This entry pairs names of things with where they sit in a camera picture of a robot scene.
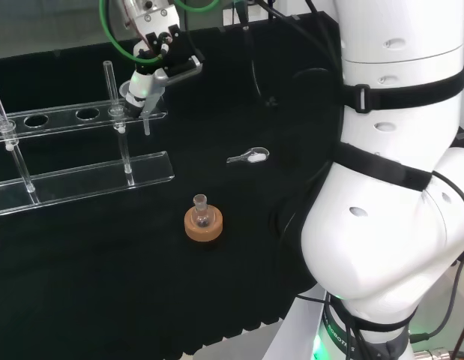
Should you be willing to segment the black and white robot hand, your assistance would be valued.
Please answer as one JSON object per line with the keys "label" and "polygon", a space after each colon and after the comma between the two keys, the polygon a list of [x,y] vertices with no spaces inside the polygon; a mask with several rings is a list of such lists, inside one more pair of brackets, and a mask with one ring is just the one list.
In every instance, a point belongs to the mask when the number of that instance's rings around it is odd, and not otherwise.
{"label": "black and white robot hand", "polygon": [[138,118],[156,108],[165,88],[202,72],[203,58],[180,27],[171,1],[117,1],[124,23],[138,35],[135,71],[125,95],[127,114]]}

